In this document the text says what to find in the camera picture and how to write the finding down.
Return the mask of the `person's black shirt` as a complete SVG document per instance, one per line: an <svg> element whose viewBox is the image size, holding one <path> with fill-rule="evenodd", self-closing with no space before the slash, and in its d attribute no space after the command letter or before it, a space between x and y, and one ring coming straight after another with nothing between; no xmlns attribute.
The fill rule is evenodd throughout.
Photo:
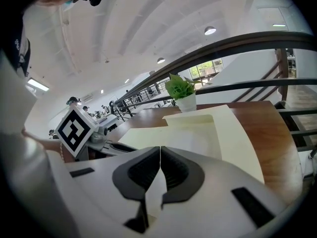
<svg viewBox="0 0 317 238"><path fill-rule="evenodd" d="M9 19L11 22L5 27L3 50L16 74L25 78L28 76L31 48L25 34L23 13L17 12Z"/></svg>

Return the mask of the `cream paper sheet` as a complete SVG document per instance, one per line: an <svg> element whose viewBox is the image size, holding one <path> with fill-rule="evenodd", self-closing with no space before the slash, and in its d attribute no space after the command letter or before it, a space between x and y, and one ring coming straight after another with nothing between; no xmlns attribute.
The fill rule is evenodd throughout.
<svg viewBox="0 0 317 238"><path fill-rule="evenodd" d="M213 124L220 143L221 160L236 165L258 181L264 182L255 150L242 125L227 105L164 116L162 120L167 123L166 126L131 128L119 142L137 149L164 146L171 127Z"/></svg>

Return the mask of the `glass entrance door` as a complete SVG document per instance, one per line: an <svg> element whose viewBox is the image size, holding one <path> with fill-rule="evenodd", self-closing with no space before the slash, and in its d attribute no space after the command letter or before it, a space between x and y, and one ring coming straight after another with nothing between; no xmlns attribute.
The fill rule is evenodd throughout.
<svg viewBox="0 0 317 238"><path fill-rule="evenodd" d="M214 77L224 69L222 59L215 59L189 68L192 79Z"/></svg>

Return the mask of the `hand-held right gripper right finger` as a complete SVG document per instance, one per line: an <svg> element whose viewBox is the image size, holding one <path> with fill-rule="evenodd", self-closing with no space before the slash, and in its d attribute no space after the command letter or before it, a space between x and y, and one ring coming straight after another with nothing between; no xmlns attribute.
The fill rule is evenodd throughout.
<svg viewBox="0 0 317 238"><path fill-rule="evenodd" d="M160 148L162 170L167 192L162 196L161 209L167 204L184 203L202 187L205 172L201 166L203 155L173 147Z"/></svg>

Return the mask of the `rectangular ceiling light panel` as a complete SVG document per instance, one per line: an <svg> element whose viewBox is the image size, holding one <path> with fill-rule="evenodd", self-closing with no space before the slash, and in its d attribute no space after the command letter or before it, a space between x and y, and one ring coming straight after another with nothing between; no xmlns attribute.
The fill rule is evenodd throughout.
<svg viewBox="0 0 317 238"><path fill-rule="evenodd" d="M27 83L38 89L41 89L42 91L45 91L45 92L49 91L49 87L45 86L44 84L38 82L37 80L33 78L28 79Z"/></svg>

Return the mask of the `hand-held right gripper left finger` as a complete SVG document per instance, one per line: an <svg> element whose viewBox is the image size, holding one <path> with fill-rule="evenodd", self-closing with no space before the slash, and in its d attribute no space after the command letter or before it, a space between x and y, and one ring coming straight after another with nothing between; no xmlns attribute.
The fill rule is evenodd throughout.
<svg viewBox="0 0 317 238"><path fill-rule="evenodd" d="M160 147L144 148L143 151L112 173L113 184L121 195L125 199L139 202L136 216L124 225L141 234L149 227L145 194L160 169Z"/></svg>

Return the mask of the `wooden table with hairpin legs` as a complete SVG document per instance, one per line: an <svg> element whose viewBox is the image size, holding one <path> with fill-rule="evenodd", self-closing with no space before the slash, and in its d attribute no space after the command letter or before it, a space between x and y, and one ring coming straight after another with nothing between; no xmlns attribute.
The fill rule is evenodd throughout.
<svg viewBox="0 0 317 238"><path fill-rule="evenodd" d="M265 184L288 205L302 193L303 180L296 145L284 120L270 101L197 105L207 109L228 105L256 152ZM118 141L131 128L162 127L162 118L180 113L179 108L143 109L110 132L110 140Z"/></svg>

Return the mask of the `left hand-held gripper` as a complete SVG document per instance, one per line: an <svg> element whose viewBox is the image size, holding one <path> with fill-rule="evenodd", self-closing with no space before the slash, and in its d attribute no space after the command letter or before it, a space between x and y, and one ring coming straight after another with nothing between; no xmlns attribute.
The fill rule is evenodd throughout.
<svg viewBox="0 0 317 238"><path fill-rule="evenodd" d="M104 145L110 156L137 151L137 148L119 142L106 141L107 127L77 107L69 107L55 131L74 158L88 158L88 148L101 151Z"/></svg>

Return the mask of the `person's left forearm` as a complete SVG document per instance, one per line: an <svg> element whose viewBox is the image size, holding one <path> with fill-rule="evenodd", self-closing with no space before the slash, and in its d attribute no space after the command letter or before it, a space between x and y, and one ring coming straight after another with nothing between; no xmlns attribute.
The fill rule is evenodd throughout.
<svg viewBox="0 0 317 238"><path fill-rule="evenodd" d="M42 146L46 150L57 152L65 163L75 162L74 156L67 150L67 148L63 145L63 143L59 139L40 139L37 136L27 132L25 127L23 127L21 133L25 137L32 138L33 140L42 144Z"/></svg>

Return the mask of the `green plant in white pot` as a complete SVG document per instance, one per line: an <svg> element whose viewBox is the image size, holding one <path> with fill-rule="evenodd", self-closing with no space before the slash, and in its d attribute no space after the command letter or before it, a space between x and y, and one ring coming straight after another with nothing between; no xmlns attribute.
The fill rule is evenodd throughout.
<svg viewBox="0 0 317 238"><path fill-rule="evenodd" d="M169 75L170 80L165 83L165 89L169 96L176 102L182 113L196 111L195 85L203 83L201 80L184 79L178 75Z"/></svg>

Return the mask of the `dark curved balcony railing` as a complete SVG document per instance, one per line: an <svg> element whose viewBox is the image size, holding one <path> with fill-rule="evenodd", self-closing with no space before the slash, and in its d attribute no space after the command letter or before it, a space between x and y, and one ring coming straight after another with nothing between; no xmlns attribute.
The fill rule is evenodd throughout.
<svg viewBox="0 0 317 238"><path fill-rule="evenodd" d="M199 62L206 62L207 60L220 58L225 55L236 55L251 51L275 49L279 54L282 54L286 48L296 48L308 51L317 51L317 37L306 33L299 32L281 32L281 31L266 31L244 34L228 38L214 44L207 45L202 49L196 50L187 54L178 60L168 64L147 79L143 80L135 86L130 92L122 96L116 102L121 103L125 109L129 105L125 103L131 96L143 91L148 86L151 86L161 79L166 78L169 73L178 73L181 69L189 65L196 65ZM307 85L317 86L317 78L289 78L286 76L285 69L281 68L284 58L280 57L274 66L261 78L253 81L242 81L224 85L211 84L206 88L197 90L197 95L205 95L217 92L226 92L234 90L244 90L244 93L239 95L233 102L239 102L246 98L252 91L258 89L254 95L247 100L250 102L256 97L260 96L267 88L271 88L266 95L262 96L261 100L267 99L275 90L280 89L282 100L287 98L288 87L291 85ZM268 76L277 68L280 70L276 77L269 79Z"/></svg>

